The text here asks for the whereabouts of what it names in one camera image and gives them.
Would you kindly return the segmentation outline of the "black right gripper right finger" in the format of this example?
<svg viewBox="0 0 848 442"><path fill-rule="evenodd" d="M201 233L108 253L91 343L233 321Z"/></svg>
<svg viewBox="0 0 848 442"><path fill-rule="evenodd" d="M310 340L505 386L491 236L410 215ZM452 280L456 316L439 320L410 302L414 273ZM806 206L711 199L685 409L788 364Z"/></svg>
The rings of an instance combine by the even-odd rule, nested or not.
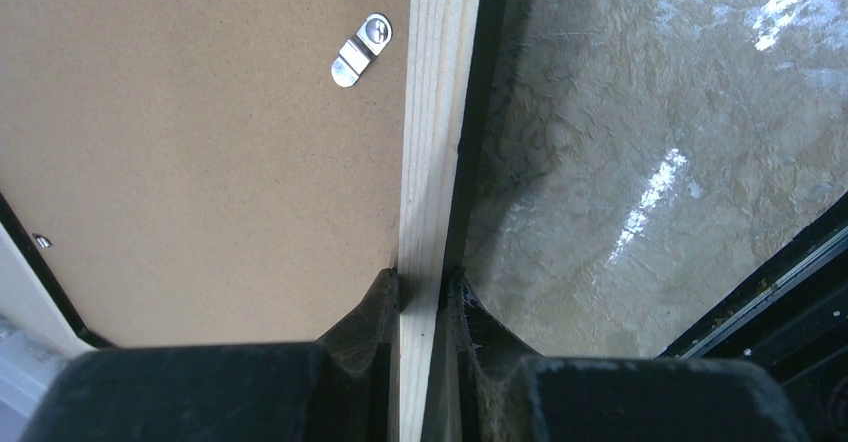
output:
<svg viewBox="0 0 848 442"><path fill-rule="evenodd" d="M761 367L726 359L548 357L447 285L466 441L805 441Z"/></svg>

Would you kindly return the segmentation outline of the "black wooden picture frame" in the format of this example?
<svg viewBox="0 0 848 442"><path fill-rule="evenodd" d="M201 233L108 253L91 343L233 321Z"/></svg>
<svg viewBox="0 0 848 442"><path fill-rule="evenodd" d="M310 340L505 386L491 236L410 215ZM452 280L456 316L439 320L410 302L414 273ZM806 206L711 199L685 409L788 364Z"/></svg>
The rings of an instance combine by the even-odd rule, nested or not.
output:
<svg viewBox="0 0 848 442"><path fill-rule="evenodd" d="M1 0L1 213L69 364L308 342L399 278L387 441L434 378L505 0Z"/></svg>

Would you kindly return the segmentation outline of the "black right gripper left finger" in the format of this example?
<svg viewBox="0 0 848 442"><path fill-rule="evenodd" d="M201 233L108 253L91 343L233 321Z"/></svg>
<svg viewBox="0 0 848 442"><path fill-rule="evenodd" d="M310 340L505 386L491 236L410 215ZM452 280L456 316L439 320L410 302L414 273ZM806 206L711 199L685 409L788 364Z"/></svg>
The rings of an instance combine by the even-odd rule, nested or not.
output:
<svg viewBox="0 0 848 442"><path fill-rule="evenodd" d="M321 337L74 359L26 441L387 441L399 278L380 271Z"/></svg>

